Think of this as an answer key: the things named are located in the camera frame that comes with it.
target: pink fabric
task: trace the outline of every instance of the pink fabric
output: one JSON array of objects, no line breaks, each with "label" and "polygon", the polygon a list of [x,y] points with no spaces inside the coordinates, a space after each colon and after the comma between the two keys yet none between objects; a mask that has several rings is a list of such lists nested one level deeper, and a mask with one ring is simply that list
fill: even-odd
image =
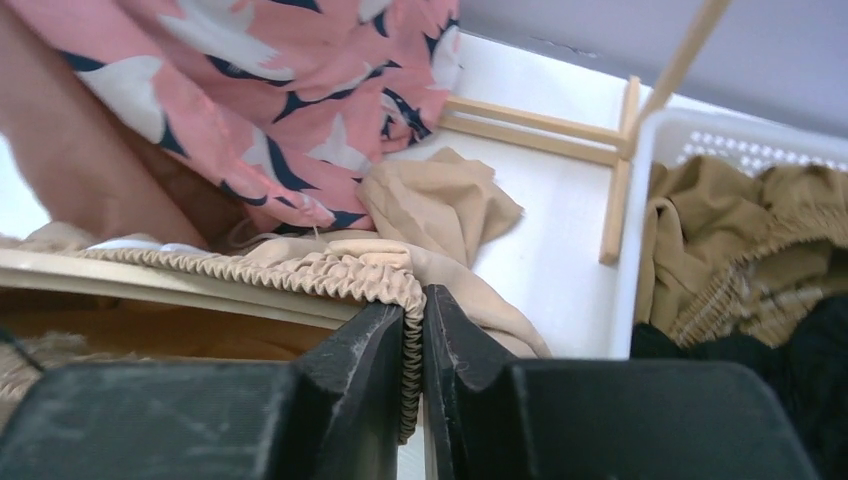
[{"label": "pink fabric", "polygon": [[261,230],[373,227],[362,175],[434,129],[459,72],[458,0],[8,3]]}]

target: wooden stand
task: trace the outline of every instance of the wooden stand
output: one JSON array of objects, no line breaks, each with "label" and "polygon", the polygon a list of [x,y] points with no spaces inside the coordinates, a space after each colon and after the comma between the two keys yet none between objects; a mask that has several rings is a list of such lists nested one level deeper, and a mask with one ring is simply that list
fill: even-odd
[{"label": "wooden stand", "polygon": [[[613,265],[618,261],[621,250],[624,210],[630,183],[630,160],[636,151],[642,123],[648,115],[665,107],[669,97],[680,86],[701,47],[724,15],[730,1],[704,0],[683,42],[663,70],[641,109],[639,109],[641,86],[639,79],[630,77],[624,93],[618,130],[455,96],[448,99],[445,106],[446,112],[440,125],[449,130],[556,153],[612,168],[600,262],[604,265]],[[597,145],[580,143],[572,139],[586,140]]]}]

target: laundry basket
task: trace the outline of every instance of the laundry basket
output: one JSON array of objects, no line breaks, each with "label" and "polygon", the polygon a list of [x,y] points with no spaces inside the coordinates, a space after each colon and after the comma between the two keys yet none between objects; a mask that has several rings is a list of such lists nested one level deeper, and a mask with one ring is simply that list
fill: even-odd
[{"label": "laundry basket", "polygon": [[[642,125],[631,169],[613,307],[613,328],[619,331],[612,337],[617,342],[629,342],[633,327],[638,272],[632,269],[639,268],[651,163],[677,166],[693,155],[722,158],[752,176],[781,164],[823,165],[848,172],[848,141],[842,139],[724,114],[667,109],[651,115]],[[629,345],[616,347],[615,351],[629,351]]]}]

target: wooden rod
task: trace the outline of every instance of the wooden rod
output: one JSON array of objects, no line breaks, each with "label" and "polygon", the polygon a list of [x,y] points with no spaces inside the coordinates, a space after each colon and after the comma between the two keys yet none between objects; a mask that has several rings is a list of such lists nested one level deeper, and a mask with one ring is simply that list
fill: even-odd
[{"label": "wooden rod", "polygon": [[701,9],[695,16],[695,19],[689,25],[689,30],[686,31],[686,36],[683,42],[677,47],[677,51],[671,58],[671,62],[666,65],[665,70],[660,74],[660,78],[654,85],[654,90],[639,112],[633,128],[630,129],[630,135],[627,138],[626,145],[622,149],[623,158],[630,159],[633,152],[636,150],[636,142],[639,138],[639,129],[645,118],[657,110],[665,107],[671,94],[680,87],[683,82],[683,77],[701,50],[701,47],[706,43],[715,26],[721,20],[722,15],[730,5],[731,0],[704,0],[701,4]]},{"label": "wooden rod", "polygon": [[582,145],[570,140],[549,137],[539,133],[516,130],[515,128],[487,123],[474,118],[457,117],[446,114],[439,122],[442,128],[454,130],[469,135],[500,140],[502,142],[534,148],[543,152],[556,153],[563,157],[584,160],[599,165],[612,167],[618,161],[618,155],[613,150],[606,150],[590,145]]},{"label": "wooden rod", "polygon": [[559,135],[612,145],[617,148],[624,145],[627,141],[627,137],[623,136],[621,132],[609,128],[586,125],[562,118],[471,100],[469,98],[450,96],[445,104],[445,109],[475,117],[498,120]]},{"label": "wooden rod", "polygon": [[624,138],[630,137],[630,129],[639,115],[639,90],[642,84],[639,77],[631,76],[624,89],[624,98],[621,101],[621,117],[618,119],[618,131]]},{"label": "wooden rod", "polygon": [[619,159],[612,170],[604,233],[601,237],[599,261],[614,265],[621,253],[621,234],[624,231],[624,211],[627,207],[627,189],[630,184],[630,162]]}]

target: gray wall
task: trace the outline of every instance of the gray wall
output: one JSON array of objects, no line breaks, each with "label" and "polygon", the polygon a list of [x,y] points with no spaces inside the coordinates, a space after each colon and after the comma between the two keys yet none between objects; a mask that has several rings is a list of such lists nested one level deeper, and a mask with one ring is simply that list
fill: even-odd
[{"label": "gray wall", "polygon": [[[460,0],[466,31],[653,84],[700,0]],[[684,95],[848,137],[848,0],[736,0]]]}]

